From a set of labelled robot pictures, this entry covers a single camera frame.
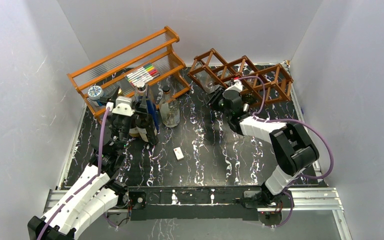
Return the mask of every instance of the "bottle cap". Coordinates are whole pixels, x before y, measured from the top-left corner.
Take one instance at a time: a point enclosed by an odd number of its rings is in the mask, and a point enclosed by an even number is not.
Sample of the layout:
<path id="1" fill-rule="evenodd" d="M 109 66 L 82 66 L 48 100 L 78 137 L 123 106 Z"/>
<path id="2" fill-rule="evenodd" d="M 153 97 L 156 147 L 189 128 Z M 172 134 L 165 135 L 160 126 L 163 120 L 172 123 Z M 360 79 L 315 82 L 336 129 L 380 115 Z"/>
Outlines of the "bottle cap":
<path id="1" fill-rule="evenodd" d="M 138 89 L 144 88 L 145 87 L 145 82 L 143 80 L 139 80 L 136 82 L 136 87 Z"/>
<path id="2" fill-rule="evenodd" d="M 167 86 L 167 85 L 165 85 L 165 86 L 162 87 L 162 91 L 163 91 L 164 93 L 169 93 L 169 92 L 170 92 L 170 87 Z"/>

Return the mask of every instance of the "white panel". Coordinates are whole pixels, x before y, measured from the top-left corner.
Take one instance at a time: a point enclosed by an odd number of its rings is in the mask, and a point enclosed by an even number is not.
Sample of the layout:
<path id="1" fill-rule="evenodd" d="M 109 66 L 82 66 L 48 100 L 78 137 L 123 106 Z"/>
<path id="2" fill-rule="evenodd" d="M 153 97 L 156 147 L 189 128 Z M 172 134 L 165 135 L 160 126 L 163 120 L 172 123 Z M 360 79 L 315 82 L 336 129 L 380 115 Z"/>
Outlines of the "white panel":
<path id="1" fill-rule="evenodd" d="M 332 147 L 328 182 L 353 239 L 384 239 L 384 1 L 324 1 L 291 74 L 305 120 Z M 317 145 L 326 171 L 327 153 Z"/>
<path id="2" fill-rule="evenodd" d="M 164 26 L 186 64 L 215 48 L 227 61 L 292 58 L 322 0 L 58 0 L 91 61 Z"/>
<path id="3" fill-rule="evenodd" d="M 0 0 L 0 239 L 28 239 L 68 156 L 89 63 L 55 0 Z"/>

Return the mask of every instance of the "orange wooden shelf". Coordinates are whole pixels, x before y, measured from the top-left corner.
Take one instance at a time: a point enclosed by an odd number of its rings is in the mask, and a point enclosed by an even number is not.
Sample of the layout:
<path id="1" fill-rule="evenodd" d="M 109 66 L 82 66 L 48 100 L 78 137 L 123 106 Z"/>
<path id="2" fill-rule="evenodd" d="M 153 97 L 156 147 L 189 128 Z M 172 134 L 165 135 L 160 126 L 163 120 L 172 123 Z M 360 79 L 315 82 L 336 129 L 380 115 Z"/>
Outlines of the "orange wooden shelf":
<path id="1" fill-rule="evenodd" d="M 175 98 L 189 91 L 189 84 L 179 73 L 186 65 L 172 47 L 172 44 L 178 41 L 179 36 L 166 26 L 160 31 L 78 71 L 67 74 L 67 76 L 76 91 L 84 99 L 93 116 L 101 122 L 101 115 L 104 114 L 105 107 L 93 105 L 87 94 L 88 89 L 93 85 L 99 85 L 105 93 L 112 93 L 120 87 L 123 94 L 131 98 L 135 90 L 126 79 L 126 76 L 146 64 L 151 63 L 160 74 L 148 83 L 150 87 L 173 76 L 173 78 L 168 79 L 169 83 L 180 88 L 174 94 Z"/>

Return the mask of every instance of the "glass bottle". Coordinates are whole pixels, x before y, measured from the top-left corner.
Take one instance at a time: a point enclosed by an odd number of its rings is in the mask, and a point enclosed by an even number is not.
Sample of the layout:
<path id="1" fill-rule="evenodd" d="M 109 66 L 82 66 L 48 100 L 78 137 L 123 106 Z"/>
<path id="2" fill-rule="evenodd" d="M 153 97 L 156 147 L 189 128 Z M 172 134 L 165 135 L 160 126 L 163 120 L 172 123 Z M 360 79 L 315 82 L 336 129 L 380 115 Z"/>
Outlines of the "glass bottle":
<path id="1" fill-rule="evenodd" d="M 136 103 L 136 114 L 136 129 L 140 137 L 150 145 L 156 145 L 159 141 L 157 129 L 155 128 L 152 115 L 148 113 L 148 105 L 145 98 L 142 98 L 141 102 Z"/>
<path id="2" fill-rule="evenodd" d="M 198 61 L 194 69 L 199 69 L 202 66 L 201 62 Z M 211 94 L 219 88 L 219 85 L 214 83 L 214 79 L 205 70 L 196 73 L 194 76 L 201 83 L 203 90 L 207 94 Z"/>
<path id="3" fill-rule="evenodd" d="M 157 115 L 157 104 L 154 100 L 154 95 L 151 91 L 151 88 L 145 84 L 144 81 L 140 80 L 136 83 L 136 89 L 134 92 L 134 97 L 137 103 L 142 102 L 142 98 L 145 97 L 146 104 L 148 107 L 148 113 L 152 116 L 155 128 L 157 132 L 160 130 L 160 124 Z"/>
<path id="4" fill-rule="evenodd" d="M 159 102 L 162 123 L 169 128 L 176 127 L 180 122 L 179 101 L 172 96 L 169 86 L 163 86 L 162 92 L 164 94 Z"/>

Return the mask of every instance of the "dark glass bottle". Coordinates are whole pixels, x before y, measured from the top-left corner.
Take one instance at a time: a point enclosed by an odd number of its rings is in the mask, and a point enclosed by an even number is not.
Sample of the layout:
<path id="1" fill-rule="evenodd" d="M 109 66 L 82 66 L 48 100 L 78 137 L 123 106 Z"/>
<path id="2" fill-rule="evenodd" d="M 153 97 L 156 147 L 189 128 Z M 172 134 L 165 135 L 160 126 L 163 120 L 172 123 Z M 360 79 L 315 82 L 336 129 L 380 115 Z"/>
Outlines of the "dark glass bottle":
<path id="1" fill-rule="evenodd" d="M 144 81 L 140 80 L 136 83 L 136 89 L 134 91 L 135 101 L 141 103 L 142 98 L 146 98 L 146 104 L 148 113 L 151 114 L 155 128 L 157 131 L 160 130 L 160 123 L 158 120 L 157 113 L 157 104 L 154 99 L 154 94 L 151 88 L 144 83 Z"/>
<path id="2" fill-rule="evenodd" d="M 136 128 L 136 119 L 138 118 L 138 115 L 136 113 L 134 113 L 132 116 L 131 116 L 131 124 L 130 124 L 130 131 L 128 132 L 128 134 L 133 137 L 133 138 L 137 138 L 140 136 L 139 134 L 139 131 L 138 129 Z"/>
<path id="3" fill-rule="evenodd" d="M 157 129 L 154 125 L 153 116 L 148 113 L 147 100 L 142 98 L 141 102 L 136 103 L 136 129 L 140 137 L 150 145 L 158 143 Z"/>

